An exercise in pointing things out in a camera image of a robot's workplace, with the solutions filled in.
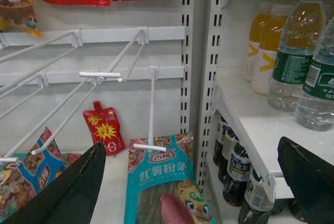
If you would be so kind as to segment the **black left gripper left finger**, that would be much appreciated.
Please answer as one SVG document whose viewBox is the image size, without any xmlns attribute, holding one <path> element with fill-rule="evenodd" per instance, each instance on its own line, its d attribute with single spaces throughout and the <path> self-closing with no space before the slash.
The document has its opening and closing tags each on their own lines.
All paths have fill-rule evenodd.
<svg viewBox="0 0 334 224">
<path fill-rule="evenodd" d="M 103 143 L 94 144 L 3 223 L 90 223 L 100 192 L 105 161 Z"/>
</svg>

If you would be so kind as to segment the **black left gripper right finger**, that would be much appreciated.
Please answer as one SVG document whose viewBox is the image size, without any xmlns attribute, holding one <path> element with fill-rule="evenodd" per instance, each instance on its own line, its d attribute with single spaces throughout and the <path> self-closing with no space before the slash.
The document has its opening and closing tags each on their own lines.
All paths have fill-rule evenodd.
<svg viewBox="0 0 334 224">
<path fill-rule="evenodd" d="M 306 221 L 333 223 L 333 165 L 285 136 L 278 163 Z"/>
</svg>

